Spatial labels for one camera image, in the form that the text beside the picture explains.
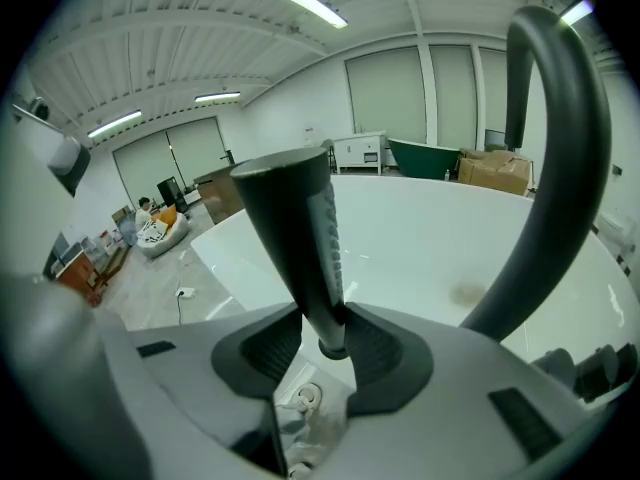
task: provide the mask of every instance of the white cabinet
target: white cabinet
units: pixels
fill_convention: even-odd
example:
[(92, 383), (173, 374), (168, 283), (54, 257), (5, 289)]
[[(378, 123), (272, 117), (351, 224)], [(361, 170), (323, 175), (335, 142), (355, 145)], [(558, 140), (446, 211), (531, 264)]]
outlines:
[(338, 174), (345, 167), (376, 167), (378, 175), (382, 174), (382, 141), (385, 137), (385, 132), (372, 132), (334, 139)]

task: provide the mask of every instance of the roller blind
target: roller blind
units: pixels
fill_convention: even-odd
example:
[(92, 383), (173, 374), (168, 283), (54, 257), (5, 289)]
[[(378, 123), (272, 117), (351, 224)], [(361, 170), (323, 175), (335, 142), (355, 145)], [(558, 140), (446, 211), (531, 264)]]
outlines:
[(503, 132), (507, 120), (507, 54), (480, 48), (488, 130)]
[(229, 165), (215, 118), (194, 121), (167, 130), (176, 162), (187, 185), (194, 178)]
[(143, 196), (160, 203), (163, 199), (157, 185), (172, 176), (184, 189), (165, 132), (154, 133), (120, 148), (113, 152), (113, 157), (135, 208)]
[(476, 80), (468, 46), (432, 46), (438, 102), (438, 145), (475, 148)]
[(356, 132), (386, 130), (389, 137), (425, 142), (427, 119), (417, 48), (346, 62)]

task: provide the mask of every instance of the white ceiling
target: white ceiling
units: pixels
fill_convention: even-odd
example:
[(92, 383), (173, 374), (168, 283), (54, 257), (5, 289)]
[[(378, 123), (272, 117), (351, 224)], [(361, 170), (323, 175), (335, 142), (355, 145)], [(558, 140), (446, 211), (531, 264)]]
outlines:
[[(429, 32), (504, 38), (519, 7), (560, 13), (576, 0), (322, 1), (349, 26), (335, 29), (288, 0), (64, 0), (27, 66), (51, 121), (92, 145), (88, 131), (136, 109), (141, 120), (94, 140), (178, 113), (195, 119), (199, 94), (238, 90), (242, 104), (358, 44)], [(580, 26), (606, 56), (610, 44), (594, 20)]]

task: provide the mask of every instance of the white bathtub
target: white bathtub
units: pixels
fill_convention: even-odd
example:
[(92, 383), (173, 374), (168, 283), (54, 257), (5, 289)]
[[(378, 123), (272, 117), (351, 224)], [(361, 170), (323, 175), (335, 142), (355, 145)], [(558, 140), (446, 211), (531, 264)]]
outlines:
[[(520, 196), (441, 181), (332, 181), (345, 299), (450, 325), (464, 319), (496, 278), (532, 206)], [(247, 310), (292, 300), (244, 211), (192, 246)], [(354, 386), (350, 362), (326, 359), (305, 324), (302, 354)], [(557, 347), (579, 362), (602, 345), (618, 349), (628, 342), (640, 347), (640, 304), (590, 233), (561, 283), (503, 344), (528, 362)]]

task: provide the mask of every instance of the power plug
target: power plug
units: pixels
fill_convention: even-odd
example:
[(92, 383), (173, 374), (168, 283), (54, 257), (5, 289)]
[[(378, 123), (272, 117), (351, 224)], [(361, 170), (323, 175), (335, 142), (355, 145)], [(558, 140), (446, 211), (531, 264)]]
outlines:
[(181, 299), (193, 299), (195, 296), (196, 296), (195, 288), (185, 288), (181, 286), (176, 291), (176, 297), (180, 297)]

